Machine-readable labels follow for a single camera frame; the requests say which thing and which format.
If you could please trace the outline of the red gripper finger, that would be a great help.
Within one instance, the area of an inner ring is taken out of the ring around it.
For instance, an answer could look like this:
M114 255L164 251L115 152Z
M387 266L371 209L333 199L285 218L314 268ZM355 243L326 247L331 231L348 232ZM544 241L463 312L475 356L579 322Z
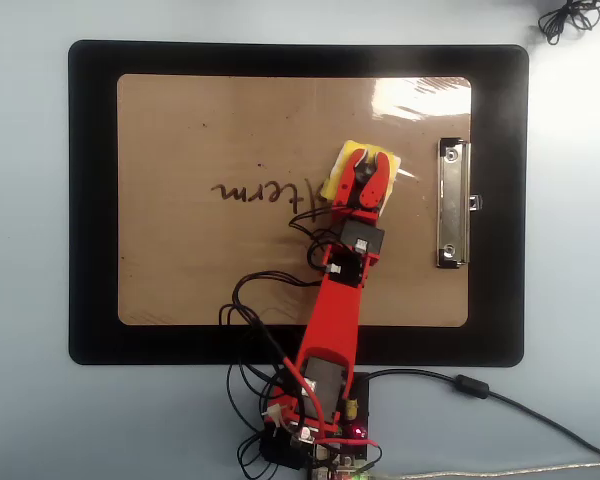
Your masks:
M368 159L366 148L357 148L348 155L341 153L336 162L334 208L368 208L366 183L361 175Z
M391 164L389 155L379 151L372 163L363 159L356 167L356 181L361 185L360 206L367 210L382 206L389 185Z

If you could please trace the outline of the red gripper body with servo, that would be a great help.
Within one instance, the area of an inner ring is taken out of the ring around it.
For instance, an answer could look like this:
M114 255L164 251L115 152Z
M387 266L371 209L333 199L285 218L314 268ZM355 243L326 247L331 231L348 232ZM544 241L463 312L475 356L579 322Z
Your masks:
M382 203L382 194L338 192L331 211L334 219L347 217L358 221L378 221Z

